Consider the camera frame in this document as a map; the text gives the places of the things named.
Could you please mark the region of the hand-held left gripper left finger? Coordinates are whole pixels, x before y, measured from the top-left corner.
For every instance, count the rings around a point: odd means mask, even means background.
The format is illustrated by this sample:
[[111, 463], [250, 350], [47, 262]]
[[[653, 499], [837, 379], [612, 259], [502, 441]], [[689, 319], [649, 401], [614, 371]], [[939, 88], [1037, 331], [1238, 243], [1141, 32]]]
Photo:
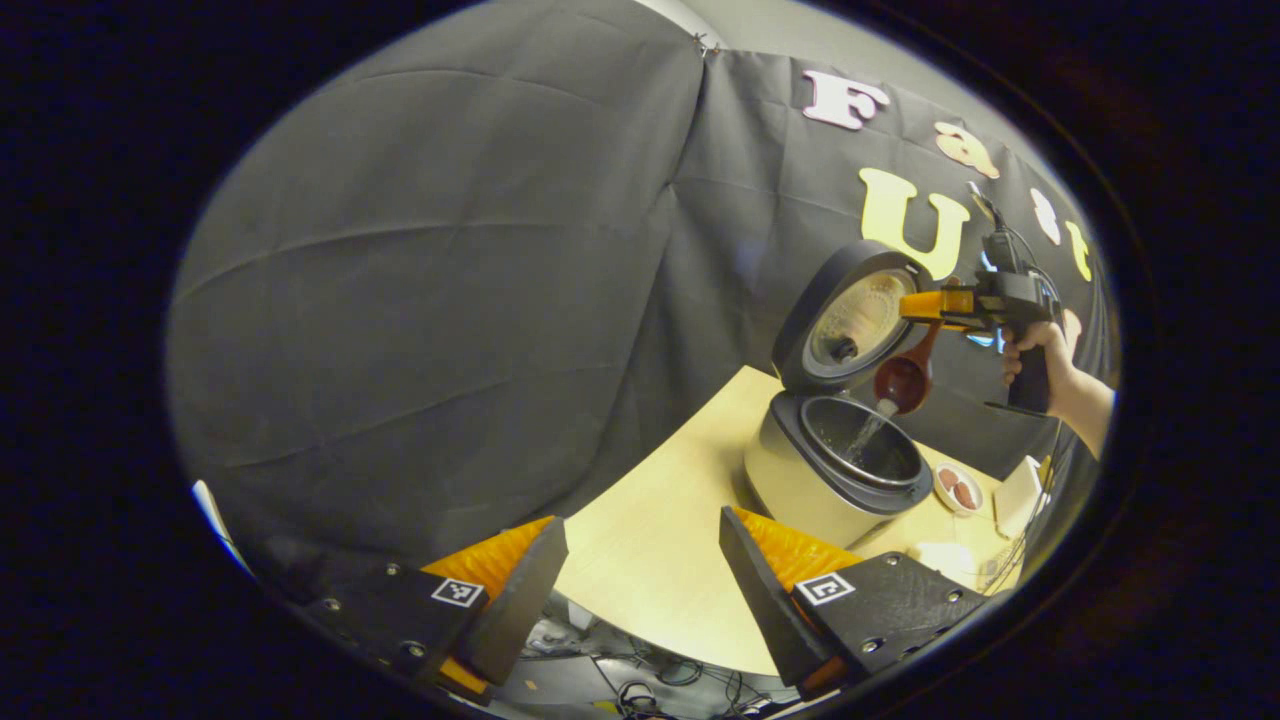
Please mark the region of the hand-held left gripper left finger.
[[568, 557], [564, 519], [540, 518], [420, 566], [380, 565], [297, 611], [376, 670], [486, 706], [538, 624]]

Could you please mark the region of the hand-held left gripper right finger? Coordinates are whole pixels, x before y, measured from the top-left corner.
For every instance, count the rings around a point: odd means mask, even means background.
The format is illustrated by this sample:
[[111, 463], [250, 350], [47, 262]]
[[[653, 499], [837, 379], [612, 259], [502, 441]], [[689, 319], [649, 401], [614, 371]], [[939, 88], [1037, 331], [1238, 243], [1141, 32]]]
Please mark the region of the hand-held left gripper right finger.
[[719, 550], [780, 679], [805, 701], [911, 659], [989, 602], [905, 553], [860, 559], [735, 506], [719, 511]]

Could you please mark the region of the dark wooden spoon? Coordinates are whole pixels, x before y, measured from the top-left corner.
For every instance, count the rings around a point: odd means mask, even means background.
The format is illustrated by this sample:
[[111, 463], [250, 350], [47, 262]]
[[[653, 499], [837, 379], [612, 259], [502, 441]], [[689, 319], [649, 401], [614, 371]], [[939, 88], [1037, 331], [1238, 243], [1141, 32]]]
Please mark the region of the dark wooden spoon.
[[942, 320], [933, 320], [925, 336], [911, 348], [883, 360], [873, 380], [877, 402], [890, 401], [897, 415], [916, 411], [933, 386], [932, 357]]

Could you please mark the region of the cream and navy rice cooker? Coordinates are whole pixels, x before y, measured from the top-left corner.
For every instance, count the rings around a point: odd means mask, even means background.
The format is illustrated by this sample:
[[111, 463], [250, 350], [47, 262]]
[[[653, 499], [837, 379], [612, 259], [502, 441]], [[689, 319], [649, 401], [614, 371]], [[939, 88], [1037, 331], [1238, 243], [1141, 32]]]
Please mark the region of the cream and navy rice cooker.
[[846, 460], [874, 409], [852, 392], [909, 337], [899, 300], [929, 283], [908, 255], [860, 242], [836, 250], [797, 296], [771, 350], [782, 388], [744, 451], [769, 518], [849, 548], [931, 495], [928, 461], [891, 419], [860, 465]]

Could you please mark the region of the white rice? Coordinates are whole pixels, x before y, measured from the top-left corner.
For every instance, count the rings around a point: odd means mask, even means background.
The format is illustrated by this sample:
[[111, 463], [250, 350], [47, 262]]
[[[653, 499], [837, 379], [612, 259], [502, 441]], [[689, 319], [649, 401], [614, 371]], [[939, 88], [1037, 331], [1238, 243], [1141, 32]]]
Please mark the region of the white rice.
[[873, 410], [869, 411], [861, 429], [854, 436], [847, 447], [846, 460], [856, 466], [863, 462], [864, 454], [870, 442], [879, 433], [881, 428], [899, 411], [899, 406], [891, 397], [879, 398]]

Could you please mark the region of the cream rice tray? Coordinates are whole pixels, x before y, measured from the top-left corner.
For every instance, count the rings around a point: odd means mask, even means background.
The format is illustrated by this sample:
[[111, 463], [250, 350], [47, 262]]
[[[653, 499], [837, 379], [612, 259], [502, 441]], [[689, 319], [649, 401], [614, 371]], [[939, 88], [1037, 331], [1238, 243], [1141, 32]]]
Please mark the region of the cream rice tray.
[[915, 543], [908, 550], [908, 556], [970, 591], [986, 587], [986, 575], [980, 573], [974, 553], [964, 544]]

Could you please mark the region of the round white plate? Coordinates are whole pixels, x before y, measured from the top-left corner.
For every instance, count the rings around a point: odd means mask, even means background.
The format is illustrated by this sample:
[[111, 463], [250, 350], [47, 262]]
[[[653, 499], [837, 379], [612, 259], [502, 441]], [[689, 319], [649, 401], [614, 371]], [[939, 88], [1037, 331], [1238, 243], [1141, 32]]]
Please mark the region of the round white plate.
[[[979, 506], [978, 506], [977, 510], [969, 511], [969, 510], [961, 507], [956, 502], [956, 500], [955, 500], [955, 497], [952, 495], [952, 491], [951, 492], [945, 492], [945, 488], [938, 482], [938, 470], [941, 468], [951, 468], [951, 469], [954, 469], [960, 475], [961, 482], [966, 482], [973, 488], [973, 495], [978, 496], [980, 498], [979, 500]], [[977, 515], [979, 511], [983, 511], [986, 509], [986, 501], [987, 501], [986, 492], [983, 491], [980, 483], [977, 480], [977, 477], [973, 475], [968, 469], [963, 468], [961, 465], [959, 465], [956, 462], [942, 461], [942, 462], [937, 462], [934, 465], [934, 468], [933, 468], [933, 475], [934, 475], [934, 495], [940, 498], [940, 501], [945, 505], [945, 507], [947, 507], [952, 514], [955, 514], [955, 515], [957, 515], [960, 518], [969, 518], [969, 516]]]

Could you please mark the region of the white toaster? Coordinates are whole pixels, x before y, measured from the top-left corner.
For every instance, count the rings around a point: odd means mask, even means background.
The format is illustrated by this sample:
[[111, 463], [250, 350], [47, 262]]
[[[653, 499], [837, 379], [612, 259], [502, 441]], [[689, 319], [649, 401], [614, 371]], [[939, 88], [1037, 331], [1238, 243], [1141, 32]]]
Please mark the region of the white toaster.
[[996, 532], [1005, 539], [1016, 539], [1044, 505], [1043, 497], [1041, 462], [1025, 456], [992, 493]]

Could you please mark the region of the black backdrop cloth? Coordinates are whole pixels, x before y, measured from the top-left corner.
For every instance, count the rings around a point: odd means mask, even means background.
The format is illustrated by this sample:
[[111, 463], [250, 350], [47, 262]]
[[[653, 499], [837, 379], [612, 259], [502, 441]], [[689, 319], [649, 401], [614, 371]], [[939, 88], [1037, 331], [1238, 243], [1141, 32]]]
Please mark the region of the black backdrop cloth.
[[838, 247], [980, 264], [969, 167], [1115, 384], [1093, 224], [1009, 119], [868, 29], [710, 40], [639, 0], [486, 0], [393, 42], [238, 161], [165, 337], [180, 456], [250, 575], [303, 601], [577, 512], [740, 369]]

